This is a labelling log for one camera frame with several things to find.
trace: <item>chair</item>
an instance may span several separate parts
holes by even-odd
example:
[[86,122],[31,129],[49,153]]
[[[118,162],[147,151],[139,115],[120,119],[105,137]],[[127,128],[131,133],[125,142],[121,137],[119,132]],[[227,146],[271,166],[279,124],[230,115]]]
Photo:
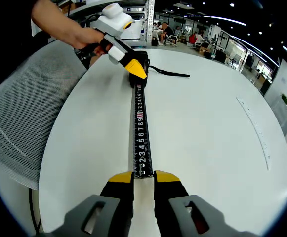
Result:
[[73,49],[56,40],[0,85],[0,169],[17,182],[38,189],[52,126],[85,72]]
[[178,41],[177,36],[171,35],[171,36],[169,36],[167,39],[169,39],[170,42],[168,42],[168,43],[165,42],[165,45],[169,45],[169,44],[170,44],[170,45],[172,45],[172,46],[176,46],[176,47],[177,47],[177,45],[176,45],[175,43],[173,43],[173,40],[174,40],[175,42]]

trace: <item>human arm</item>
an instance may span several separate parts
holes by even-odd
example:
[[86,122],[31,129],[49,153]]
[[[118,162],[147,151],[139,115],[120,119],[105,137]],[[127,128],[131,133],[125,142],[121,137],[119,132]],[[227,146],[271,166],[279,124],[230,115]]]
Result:
[[[37,0],[31,18],[41,29],[76,49],[82,49],[90,43],[100,43],[104,37],[103,33],[93,28],[83,28],[66,17],[50,0]],[[95,53],[101,55],[104,51],[97,47]]]

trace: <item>desk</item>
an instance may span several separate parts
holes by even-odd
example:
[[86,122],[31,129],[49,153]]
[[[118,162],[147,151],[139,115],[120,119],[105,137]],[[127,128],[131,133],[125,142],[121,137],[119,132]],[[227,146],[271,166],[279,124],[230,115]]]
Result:
[[[151,65],[191,75],[170,77],[149,69],[145,94],[153,169],[178,176],[190,195],[220,210],[231,227],[262,233],[287,200],[287,146],[271,108],[242,74],[224,65],[180,52],[146,51]],[[39,207],[46,232],[99,194],[111,176],[132,169],[131,97],[127,72],[106,55],[73,89],[42,160]],[[269,171],[236,97],[250,105],[264,132]],[[153,203],[152,179],[135,180],[129,236],[159,236]]]

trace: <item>clear plastic ruler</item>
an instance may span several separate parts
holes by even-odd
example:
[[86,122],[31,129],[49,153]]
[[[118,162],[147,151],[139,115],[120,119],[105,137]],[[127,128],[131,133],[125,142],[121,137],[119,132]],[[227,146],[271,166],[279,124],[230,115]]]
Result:
[[262,149],[263,149],[267,170],[270,170],[270,168],[271,168],[271,156],[270,156],[270,153],[268,152],[267,144],[266,144],[262,129],[258,125],[256,119],[254,118],[254,114],[253,114],[252,110],[248,107],[248,105],[242,99],[240,99],[238,97],[236,97],[236,98],[237,98],[238,102],[240,103],[240,105],[242,106],[243,110],[245,111],[246,115],[250,119],[250,121],[251,121],[251,123],[255,129],[255,132],[257,134],[257,137],[258,137],[258,139],[261,143]]

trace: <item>human hand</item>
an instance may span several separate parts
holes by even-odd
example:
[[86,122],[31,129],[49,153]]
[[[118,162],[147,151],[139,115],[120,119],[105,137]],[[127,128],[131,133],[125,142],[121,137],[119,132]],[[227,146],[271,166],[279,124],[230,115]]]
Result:
[[[75,45],[75,48],[77,49],[82,49],[91,43],[100,43],[104,38],[103,33],[89,27],[79,28],[79,32],[76,35],[77,35],[77,43]],[[109,51],[111,47],[112,45],[108,45],[105,49],[106,52]],[[100,56],[105,54],[105,51],[104,49],[101,48],[101,46],[97,46],[94,49],[94,53],[97,56]]]

